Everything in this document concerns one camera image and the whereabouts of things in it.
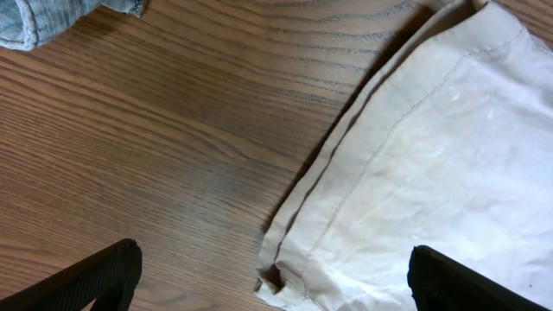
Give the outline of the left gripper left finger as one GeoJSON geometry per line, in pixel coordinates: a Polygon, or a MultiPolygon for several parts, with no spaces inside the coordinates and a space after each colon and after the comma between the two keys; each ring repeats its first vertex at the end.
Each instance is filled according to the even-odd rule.
{"type": "Polygon", "coordinates": [[[140,281],[143,255],[122,239],[70,267],[1,300],[3,311],[127,311],[140,281]]]}

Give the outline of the beige khaki shorts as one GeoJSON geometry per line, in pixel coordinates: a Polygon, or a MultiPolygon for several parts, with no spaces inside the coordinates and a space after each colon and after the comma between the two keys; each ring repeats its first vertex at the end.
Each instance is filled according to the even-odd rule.
{"type": "Polygon", "coordinates": [[[552,305],[552,52],[491,1],[435,13],[366,83],[264,236],[284,310],[412,310],[427,245],[552,305]]]}

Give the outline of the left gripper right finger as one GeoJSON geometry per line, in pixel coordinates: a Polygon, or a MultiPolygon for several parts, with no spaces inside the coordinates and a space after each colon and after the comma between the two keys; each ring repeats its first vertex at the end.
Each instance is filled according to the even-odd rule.
{"type": "Polygon", "coordinates": [[[407,283],[418,311],[547,311],[426,245],[411,252],[407,283]]]}

